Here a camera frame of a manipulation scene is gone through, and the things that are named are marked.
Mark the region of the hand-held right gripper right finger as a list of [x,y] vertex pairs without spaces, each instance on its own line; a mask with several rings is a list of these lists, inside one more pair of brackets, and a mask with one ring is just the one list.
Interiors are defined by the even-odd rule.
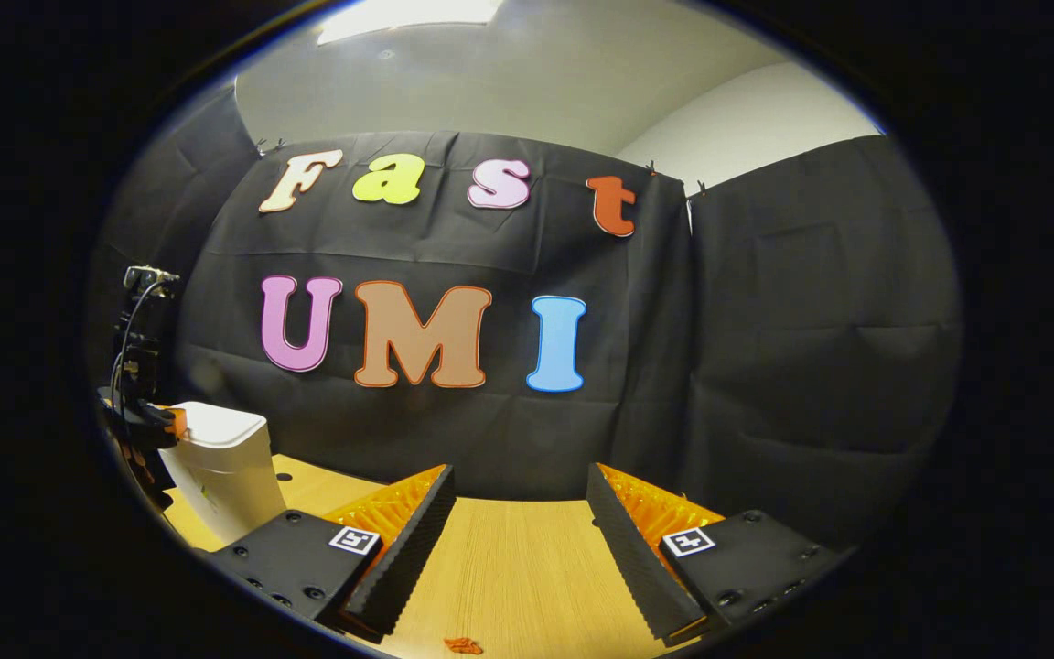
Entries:
[[668,646],[762,621],[853,554],[770,513],[715,513],[603,463],[588,468],[586,500],[641,617]]

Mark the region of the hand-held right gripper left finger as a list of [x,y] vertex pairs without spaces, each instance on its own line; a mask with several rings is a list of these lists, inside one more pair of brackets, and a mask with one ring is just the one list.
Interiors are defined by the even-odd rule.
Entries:
[[334,512],[287,509],[208,560],[297,616],[377,643],[396,629],[456,500],[455,469],[436,466]]

